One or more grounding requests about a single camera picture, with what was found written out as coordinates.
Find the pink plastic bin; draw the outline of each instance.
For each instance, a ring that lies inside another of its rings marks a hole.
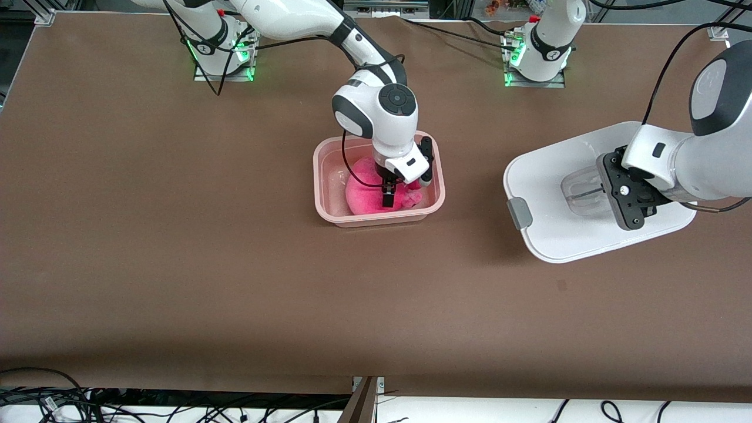
[[[425,132],[415,133],[418,142]],[[339,227],[367,227],[385,224],[401,224],[421,221],[444,204],[444,173],[441,171],[441,158],[438,156],[436,139],[433,139],[433,182],[421,188],[423,199],[413,208],[389,213],[354,216],[347,206],[344,187],[350,173],[342,162],[342,137],[329,138],[319,144],[314,152],[314,200],[316,211],[324,220]],[[356,136],[348,136],[345,151],[347,161],[355,163],[362,157],[371,155],[371,141]]]

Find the pink plush toy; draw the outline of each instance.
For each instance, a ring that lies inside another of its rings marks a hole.
[[[358,175],[366,184],[381,184],[381,176],[376,173],[376,162],[373,157],[363,157],[355,162],[353,173]],[[420,182],[415,181],[410,185],[397,184],[394,195],[394,207],[381,206],[381,188],[366,187],[350,175],[344,190],[347,205],[354,215],[370,215],[372,213],[397,212],[404,208],[411,208],[423,198],[420,193]]]

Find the brown table surface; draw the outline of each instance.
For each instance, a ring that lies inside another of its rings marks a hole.
[[[311,155],[341,133],[330,99],[352,73],[330,44],[264,50],[217,98],[167,16],[38,28],[0,115],[0,366],[94,386],[347,392],[372,374],[400,394],[752,400],[752,207],[553,265],[505,206],[517,155],[639,120],[688,27],[585,26],[566,89],[536,90],[504,87],[492,47],[361,24],[407,56],[441,147],[446,203],[419,224],[316,213]],[[687,43],[651,123],[689,129],[692,80],[722,49]]]

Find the clear plastic object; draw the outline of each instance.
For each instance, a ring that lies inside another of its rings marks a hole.
[[[603,190],[598,168],[587,167],[570,173],[562,180],[562,193],[569,210],[578,216],[611,212],[611,204]]]

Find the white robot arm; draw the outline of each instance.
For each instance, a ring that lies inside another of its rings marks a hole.
[[[716,56],[690,94],[691,134],[643,125],[622,167],[679,202],[752,196],[752,41]]]
[[[526,23],[522,51],[511,64],[531,81],[550,81],[566,66],[572,40],[585,22],[582,0],[554,0],[537,23]]]
[[[159,7],[162,0],[132,0],[140,5]],[[237,21],[231,17],[219,18],[210,0],[166,0],[170,7],[188,25],[183,28],[196,50],[197,60],[206,44],[205,38],[232,49],[242,31],[240,24],[223,29],[223,20]],[[410,183],[430,174],[429,160],[414,142],[418,107],[415,95],[407,87],[407,76],[402,63],[378,46],[344,12],[329,0],[230,0],[240,15],[261,35],[275,40],[293,40],[319,35],[344,51],[356,66],[355,73],[332,98],[332,108],[343,129],[363,138],[370,138],[374,146],[374,159],[380,174],[395,175]],[[218,56],[216,62],[225,65],[227,55]],[[241,63],[234,62],[232,67]]]
[[[250,31],[247,23],[231,16],[220,16],[211,2],[202,0],[131,0],[131,2],[145,8],[163,11],[167,11],[167,6],[169,6],[171,11],[180,17],[176,23],[186,35],[186,43],[190,46],[196,62],[209,75],[232,75],[250,58],[248,55],[230,53],[230,51],[236,48],[236,44],[252,44],[255,34]]]
[[[645,124],[626,149],[599,157],[603,187],[622,229],[641,228],[643,216],[635,215],[639,208],[648,210],[643,211],[646,218],[654,213],[646,204],[675,201],[718,212],[687,203],[752,196],[750,69],[752,41],[731,46],[694,81],[689,101],[693,133]]]

